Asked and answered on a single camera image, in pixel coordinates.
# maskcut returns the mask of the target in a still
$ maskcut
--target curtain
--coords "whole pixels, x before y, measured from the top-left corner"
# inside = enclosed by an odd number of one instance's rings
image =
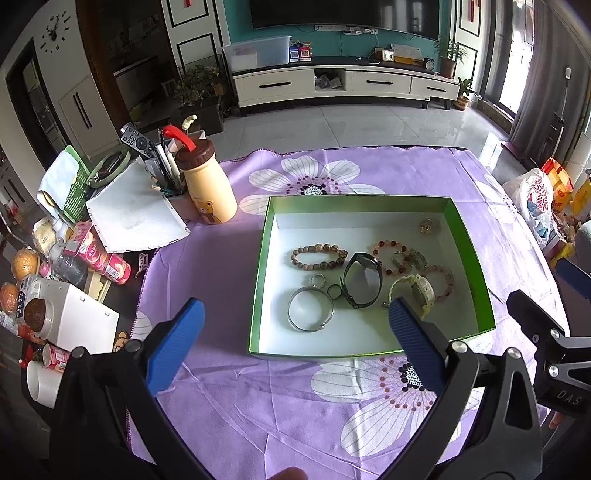
[[[571,34],[554,11],[542,0],[534,1],[534,51],[523,98],[509,142],[522,158],[538,161],[550,132],[553,112],[560,114],[564,101],[564,68],[571,67],[569,92],[564,109],[564,132],[556,160],[563,162],[571,143],[578,138],[579,118],[586,109],[589,66]]]

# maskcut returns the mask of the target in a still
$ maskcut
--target tv stand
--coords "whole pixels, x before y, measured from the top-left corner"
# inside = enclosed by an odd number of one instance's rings
[[[316,89],[315,77],[332,73],[342,86]],[[303,99],[406,98],[419,100],[424,109],[432,97],[445,100],[450,109],[460,85],[415,65],[362,57],[313,57],[310,62],[238,72],[232,75],[238,106],[243,115],[249,107]]]

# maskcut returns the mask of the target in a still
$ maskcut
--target tile floor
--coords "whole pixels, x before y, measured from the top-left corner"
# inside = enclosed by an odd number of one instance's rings
[[[302,106],[226,119],[222,133],[208,137],[218,160],[233,160],[257,148],[279,153],[370,145],[432,145],[467,148],[504,183],[525,172],[502,148],[507,139],[474,109],[446,111],[432,102],[395,105]]]

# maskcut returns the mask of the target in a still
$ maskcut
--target wall clock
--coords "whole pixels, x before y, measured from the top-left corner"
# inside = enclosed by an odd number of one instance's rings
[[[60,49],[60,46],[66,41],[69,22],[72,16],[64,10],[62,14],[52,15],[45,27],[45,33],[41,35],[41,46],[39,50],[45,53],[54,53]]]

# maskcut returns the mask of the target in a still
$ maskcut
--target brown bottle lid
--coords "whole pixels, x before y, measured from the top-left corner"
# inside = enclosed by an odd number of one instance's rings
[[[195,140],[195,150],[190,152],[187,147],[181,148],[177,152],[175,161],[179,170],[192,170],[199,165],[203,165],[207,160],[216,154],[216,149],[211,140]]]

